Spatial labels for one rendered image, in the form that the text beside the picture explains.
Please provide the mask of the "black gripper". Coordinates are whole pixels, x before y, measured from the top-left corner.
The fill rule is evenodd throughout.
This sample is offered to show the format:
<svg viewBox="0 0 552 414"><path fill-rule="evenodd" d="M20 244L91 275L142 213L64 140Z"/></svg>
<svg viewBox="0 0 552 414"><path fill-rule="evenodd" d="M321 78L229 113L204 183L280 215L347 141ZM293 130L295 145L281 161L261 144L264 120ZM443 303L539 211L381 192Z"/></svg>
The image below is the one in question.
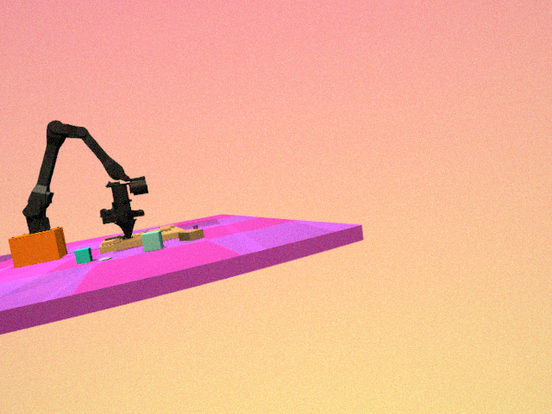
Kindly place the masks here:
<svg viewBox="0 0 552 414"><path fill-rule="evenodd" d="M137 220L134 217L145 216L144 210L131 210L130 202L133 201L129 197L113 198L111 203L115 206L115 215L102 218L103 224L114 223L120 226L127 239L130 239L133 233L135 220Z"/></svg>

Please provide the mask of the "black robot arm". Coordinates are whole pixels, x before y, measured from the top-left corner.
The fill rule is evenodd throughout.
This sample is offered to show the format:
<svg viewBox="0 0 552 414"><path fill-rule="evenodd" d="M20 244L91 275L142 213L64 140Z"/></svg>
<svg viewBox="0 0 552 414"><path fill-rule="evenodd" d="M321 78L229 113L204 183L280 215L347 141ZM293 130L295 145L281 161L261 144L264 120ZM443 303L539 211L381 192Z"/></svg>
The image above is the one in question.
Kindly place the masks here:
<svg viewBox="0 0 552 414"><path fill-rule="evenodd" d="M54 120L47 125L47 146L37 184L31 191L28 197L28 204L22 211L26 217L29 235L50 230L50 222L46 214L47 208L52 203L54 194L54 192L50 191L50 184L58 152L66 138L83 140L87 147L99 158L110 178L125 182L129 181L129 183L124 184L120 184L120 181L108 181L105 187L111 187L113 198L128 197L127 185L129 185L130 194L140 195L148 193L146 176L131 179L125 174L122 166L106 154L102 147L94 140L93 136L90 135L87 128L72 126Z"/></svg>

